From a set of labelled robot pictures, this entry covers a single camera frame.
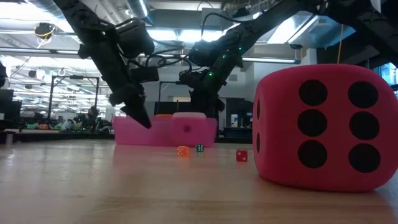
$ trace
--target ceiling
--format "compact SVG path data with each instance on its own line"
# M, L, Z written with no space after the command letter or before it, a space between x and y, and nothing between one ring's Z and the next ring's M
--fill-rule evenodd
M78 50L79 40L74 35L72 28L62 15L56 14L54 10L46 11L37 2L30 0L30 3L1 2L0 0L0 47L13 49L57 49L57 50ZM100 18L114 24L130 18L130 12L126 6L126 0L83 0L83 2L94 10ZM147 24L147 30L152 38L158 40L179 40L185 42L186 53L195 41L200 40L200 27L203 16L209 12L222 12L233 15L237 8L247 7L251 15L240 17L241 20L253 19L258 12L266 10L275 4L275 0L251 0L249 2L236 0L212 0L212 1L191 1L191 0L148 0L149 18L155 25ZM330 30L336 29L339 25L328 19L316 17L310 21L309 26L303 27L303 32L296 35L299 27L310 18L307 12L300 12L294 17L286 20L279 27L261 37L257 44L247 52L246 57L258 58L289 58L296 59L295 50L283 43L290 39L293 44L302 44L306 48L324 47L333 43L339 36L337 29L335 34ZM42 43L34 34L34 27L40 22L49 22L57 25L54 36L48 43ZM209 22L203 38L207 41L216 40L233 25L220 19ZM40 108L46 111L49 98L49 83L52 75L83 75L85 77L100 77L94 63L88 60L62 55L37 55L29 51L22 51L18 54L1 52L0 60L5 64L10 76L11 88L16 90L16 99L24 100L24 108ZM183 65L177 65L175 72ZM29 76L31 70L36 71L34 78ZM160 79L167 76L167 72L159 70ZM59 85L54 89L53 103L55 111L78 110L86 111L93 105L95 97L94 80L56 80ZM107 96L110 90L107 84L100 80L98 106L104 111L108 105Z

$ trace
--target red die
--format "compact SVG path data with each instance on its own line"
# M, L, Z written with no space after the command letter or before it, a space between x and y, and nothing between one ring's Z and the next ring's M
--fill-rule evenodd
M247 162L248 161L248 152L244 149L238 149L236 151L236 160L238 162Z
M374 72L307 65L265 76L254 102L254 161L271 181L362 192L398 168L398 102Z

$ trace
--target person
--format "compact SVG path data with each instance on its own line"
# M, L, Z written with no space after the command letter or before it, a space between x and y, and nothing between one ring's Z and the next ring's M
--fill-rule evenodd
M0 88L6 83L8 78L5 66L0 62Z

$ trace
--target orange die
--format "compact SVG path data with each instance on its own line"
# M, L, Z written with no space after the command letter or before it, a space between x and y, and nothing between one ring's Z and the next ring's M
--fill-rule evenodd
M187 146L179 146L177 148L178 157L189 157L189 147Z

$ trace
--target pink container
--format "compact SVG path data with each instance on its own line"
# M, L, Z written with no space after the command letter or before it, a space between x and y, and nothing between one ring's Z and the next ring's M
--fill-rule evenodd
M152 127L144 128L130 117L114 117L116 144L141 146L211 147L216 137L214 118L151 117Z

